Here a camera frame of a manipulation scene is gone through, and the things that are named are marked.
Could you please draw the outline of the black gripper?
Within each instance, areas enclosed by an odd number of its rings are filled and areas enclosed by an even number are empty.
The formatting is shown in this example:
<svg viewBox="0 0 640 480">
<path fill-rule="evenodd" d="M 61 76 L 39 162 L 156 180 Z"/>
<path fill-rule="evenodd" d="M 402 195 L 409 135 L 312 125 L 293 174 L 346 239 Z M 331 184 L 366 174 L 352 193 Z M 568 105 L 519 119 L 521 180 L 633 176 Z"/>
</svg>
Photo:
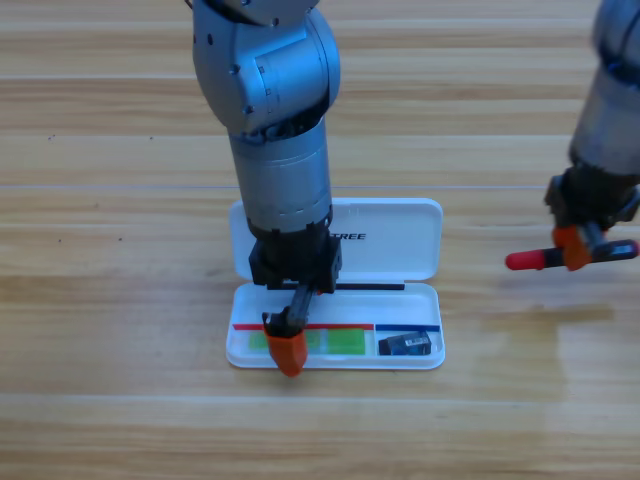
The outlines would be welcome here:
<svg viewBox="0 0 640 480">
<path fill-rule="evenodd" d="M 250 225 L 255 244 L 249 255 L 253 282 L 269 290 L 294 286 L 291 303 L 280 312 L 262 314 L 271 358 L 288 377 L 299 375 L 307 360 L 304 327 L 314 294 L 333 293 L 342 267 L 340 239 L 323 219 L 295 232 L 262 230 Z"/>
<path fill-rule="evenodd" d="M 639 177 L 617 175 L 577 162 L 551 178 L 545 203 L 554 218 L 552 240 L 564 266 L 577 271 L 611 254 L 609 229 L 639 209 Z"/>
</svg>

